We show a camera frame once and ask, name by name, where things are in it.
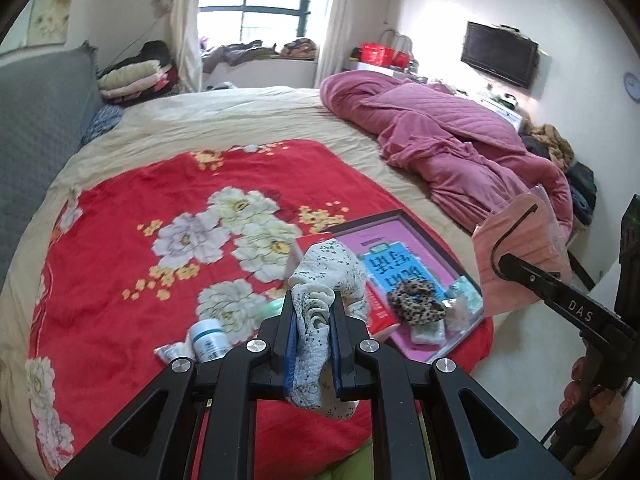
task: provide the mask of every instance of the leopard print scrunchie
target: leopard print scrunchie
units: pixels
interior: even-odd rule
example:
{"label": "leopard print scrunchie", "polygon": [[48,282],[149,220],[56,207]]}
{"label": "leopard print scrunchie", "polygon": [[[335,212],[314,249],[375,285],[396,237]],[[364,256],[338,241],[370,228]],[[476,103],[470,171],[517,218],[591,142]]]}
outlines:
{"label": "leopard print scrunchie", "polygon": [[404,324],[421,326],[445,317],[445,308],[436,300],[436,289],[429,280],[399,282],[386,298]]}

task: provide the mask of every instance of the white jar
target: white jar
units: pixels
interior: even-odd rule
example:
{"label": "white jar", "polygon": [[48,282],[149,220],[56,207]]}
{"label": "white jar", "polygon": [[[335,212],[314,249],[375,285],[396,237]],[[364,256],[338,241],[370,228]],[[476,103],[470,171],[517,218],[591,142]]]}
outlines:
{"label": "white jar", "polygon": [[217,319],[203,319],[189,329],[191,345],[199,363],[224,357],[231,345]]}

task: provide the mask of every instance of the pink quilted blanket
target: pink quilted blanket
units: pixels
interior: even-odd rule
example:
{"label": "pink quilted blanket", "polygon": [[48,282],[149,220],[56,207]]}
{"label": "pink quilted blanket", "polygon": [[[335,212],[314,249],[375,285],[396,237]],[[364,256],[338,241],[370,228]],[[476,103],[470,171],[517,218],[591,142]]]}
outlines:
{"label": "pink quilted blanket", "polygon": [[430,184],[431,199],[468,231],[506,201],[542,184],[568,238],[573,210],[566,177],[550,160],[529,153],[494,112],[365,71],[325,79],[320,95],[332,113],[378,136],[389,165],[420,174]]}

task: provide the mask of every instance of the beige bedsheet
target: beige bedsheet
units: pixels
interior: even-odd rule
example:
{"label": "beige bedsheet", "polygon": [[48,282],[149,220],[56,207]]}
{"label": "beige bedsheet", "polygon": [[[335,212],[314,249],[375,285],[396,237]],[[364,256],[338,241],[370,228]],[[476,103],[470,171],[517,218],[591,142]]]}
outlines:
{"label": "beige bedsheet", "polygon": [[73,156],[25,231],[0,294],[0,428],[38,480],[47,477],[36,450],[24,363],[49,235],[72,187],[89,189],[132,168],[189,150],[315,139],[372,178],[433,227],[478,278],[470,237],[427,199],[424,182],[388,167],[373,137],[330,114],[317,90],[237,89],[185,94],[129,109],[112,132]]}

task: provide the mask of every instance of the towel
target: towel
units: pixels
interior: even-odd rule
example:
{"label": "towel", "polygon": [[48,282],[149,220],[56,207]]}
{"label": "towel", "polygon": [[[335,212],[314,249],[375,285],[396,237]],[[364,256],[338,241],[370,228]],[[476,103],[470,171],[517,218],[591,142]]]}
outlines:
{"label": "towel", "polygon": [[329,345],[329,309],[340,291],[348,316],[367,320],[366,272],[338,240],[312,245],[289,278],[298,327],[298,352],[290,402],[332,418],[349,418],[357,402],[335,397]]}

